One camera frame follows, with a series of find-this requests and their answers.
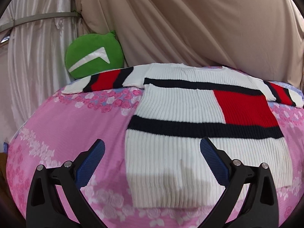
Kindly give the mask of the white red black knit sweater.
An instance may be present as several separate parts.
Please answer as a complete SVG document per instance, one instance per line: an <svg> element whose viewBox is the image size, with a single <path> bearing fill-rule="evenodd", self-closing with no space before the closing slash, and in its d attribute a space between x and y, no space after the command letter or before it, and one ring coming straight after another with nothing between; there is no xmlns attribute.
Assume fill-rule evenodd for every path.
<svg viewBox="0 0 304 228"><path fill-rule="evenodd" d="M201 155L205 137L244 164L269 164L276 188L292 184L289 149L268 103L300 109L295 91L227 67L152 63L87 76L63 92L124 87L143 89L125 134L135 207L214 205L228 181L216 179Z"/></svg>

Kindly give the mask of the pink floral bed quilt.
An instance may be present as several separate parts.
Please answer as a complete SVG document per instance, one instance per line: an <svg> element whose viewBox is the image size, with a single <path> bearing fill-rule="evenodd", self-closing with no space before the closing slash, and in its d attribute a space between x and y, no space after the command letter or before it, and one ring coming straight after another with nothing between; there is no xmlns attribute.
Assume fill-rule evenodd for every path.
<svg viewBox="0 0 304 228"><path fill-rule="evenodd" d="M106 153L81 191L108 227L197 227L211 208L135 208L125 174L124 135L141 100L139 88L64 95L57 91L22 126L8 146L8 185L21 213L38 165L61 166L96 139Z"/></svg>

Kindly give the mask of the green round plush pillow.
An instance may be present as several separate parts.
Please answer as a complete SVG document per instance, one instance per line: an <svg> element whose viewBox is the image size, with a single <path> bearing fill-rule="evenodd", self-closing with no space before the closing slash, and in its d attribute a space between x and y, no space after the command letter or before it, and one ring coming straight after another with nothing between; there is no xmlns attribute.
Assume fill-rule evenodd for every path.
<svg viewBox="0 0 304 228"><path fill-rule="evenodd" d="M65 67L74 79L123 68L124 54L116 32L90 33L76 38L67 48Z"/></svg>

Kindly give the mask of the beige draped curtain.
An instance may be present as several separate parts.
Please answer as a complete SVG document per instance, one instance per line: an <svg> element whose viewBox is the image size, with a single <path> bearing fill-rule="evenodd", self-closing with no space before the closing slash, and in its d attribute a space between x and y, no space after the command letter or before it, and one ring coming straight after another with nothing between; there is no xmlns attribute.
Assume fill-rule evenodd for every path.
<svg viewBox="0 0 304 228"><path fill-rule="evenodd" d="M292 0L75 0L84 33L116 32L128 67L225 65L303 86L303 16Z"/></svg>

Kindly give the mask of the grey curved curtain rail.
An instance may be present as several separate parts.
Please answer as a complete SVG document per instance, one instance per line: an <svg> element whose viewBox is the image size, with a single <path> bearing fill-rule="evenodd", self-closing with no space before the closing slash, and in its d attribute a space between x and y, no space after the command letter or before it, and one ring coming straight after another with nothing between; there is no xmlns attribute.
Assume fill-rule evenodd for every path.
<svg viewBox="0 0 304 228"><path fill-rule="evenodd" d="M19 26L22 24L38 21L38 20L45 20L45 19L53 19L59 17L79 17L79 13L77 12L54 12L54 13L44 13L44 14L35 14L29 17L23 17L20 19L16 19L10 21L9 23L1 25L0 33L3 31L9 30L14 28L15 26Z"/></svg>

